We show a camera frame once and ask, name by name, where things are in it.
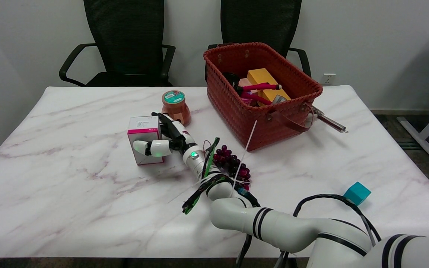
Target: mesh chair back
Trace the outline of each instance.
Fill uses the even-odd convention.
[[[163,0],[84,0],[107,72],[160,74]]]
[[[286,57],[301,0],[221,0],[223,43],[262,42]]]

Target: marble table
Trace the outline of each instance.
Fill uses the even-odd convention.
[[[136,166],[129,118],[161,109],[167,88],[49,87],[0,147],[0,257],[234,257],[245,235],[215,228],[204,195],[189,215],[181,206],[196,189],[178,154]],[[186,93],[188,130],[202,144],[216,136],[243,148],[211,106],[204,87]],[[349,130],[316,121],[292,139],[248,153],[251,192],[261,205],[291,213],[304,197],[343,194],[356,181],[372,193],[360,205],[381,236],[429,236],[429,180],[400,149],[350,86],[326,87],[314,105]],[[336,200],[306,203],[300,217],[327,217],[362,227]],[[253,240],[248,257],[277,257]],[[309,249],[298,256],[308,256]]]

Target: jar label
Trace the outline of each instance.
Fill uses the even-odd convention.
[[[178,90],[172,90],[165,93],[163,98],[165,98],[166,102],[175,104],[184,100],[184,93]]]

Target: jar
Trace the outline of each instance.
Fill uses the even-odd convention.
[[[180,120],[183,125],[191,121],[190,109],[185,103],[185,94],[178,90],[170,90],[162,96],[162,113],[167,113],[173,120]]]

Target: red woven basket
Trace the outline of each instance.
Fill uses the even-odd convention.
[[[208,73],[208,98],[244,146],[257,120],[248,151],[309,129],[304,126],[305,121],[312,112],[312,102],[322,93],[322,86],[267,44],[230,44],[210,49],[203,57]],[[249,70],[257,68],[266,68],[291,100],[264,107],[249,106],[222,75],[229,72],[243,78]]]

